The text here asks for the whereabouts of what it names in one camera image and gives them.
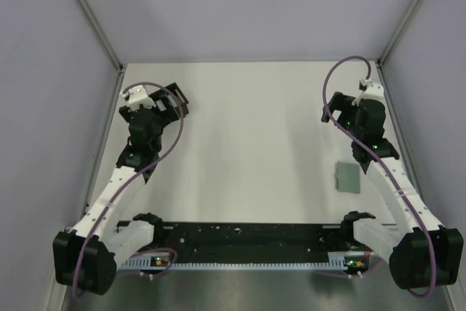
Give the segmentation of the green card holder wallet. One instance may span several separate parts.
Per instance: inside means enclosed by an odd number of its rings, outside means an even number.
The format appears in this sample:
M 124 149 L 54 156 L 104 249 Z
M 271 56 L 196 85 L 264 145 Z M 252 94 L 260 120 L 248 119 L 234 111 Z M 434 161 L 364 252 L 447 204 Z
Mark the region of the green card holder wallet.
M 360 194 L 360 166 L 356 163 L 337 162 L 335 187 L 339 192 Z

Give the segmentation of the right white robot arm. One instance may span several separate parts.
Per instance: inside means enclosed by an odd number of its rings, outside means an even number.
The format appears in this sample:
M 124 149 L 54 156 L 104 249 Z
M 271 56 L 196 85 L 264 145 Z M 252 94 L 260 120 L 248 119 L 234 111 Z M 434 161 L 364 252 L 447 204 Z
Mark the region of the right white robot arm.
M 340 231 L 350 250 L 367 245 L 388 263 L 395 284 L 404 290 L 448 286 L 457 281 L 464 240 L 427 208 L 410 182 L 400 155 L 384 137 L 384 104 L 335 92 L 323 107 L 322 122 L 335 122 L 351 138 L 352 156 L 377 188 L 395 220 L 388 229 L 370 213 L 346 215 Z

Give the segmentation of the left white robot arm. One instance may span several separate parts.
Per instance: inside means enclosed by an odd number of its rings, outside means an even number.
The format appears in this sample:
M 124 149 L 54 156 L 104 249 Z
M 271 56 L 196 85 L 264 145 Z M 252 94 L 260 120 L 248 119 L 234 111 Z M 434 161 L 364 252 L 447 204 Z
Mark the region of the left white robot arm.
M 146 91 L 149 85 L 154 92 Z M 164 151 L 164 129 L 174 122 L 183 125 L 189 114 L 189 102 L 176 83 L 138 82 L 124 88 L 121 96 L 124 104 L 119 114 L 129 135 L 111 176 L 81 220 L 58 232 L 52 243 L 56 282 L 98 295 L 109 290 L 128 259 L 163 246 L 163 221 L 154 214 L 135 215 L 123 230 L 117 225 L 156 166 L 181 139 L 178 133 Z

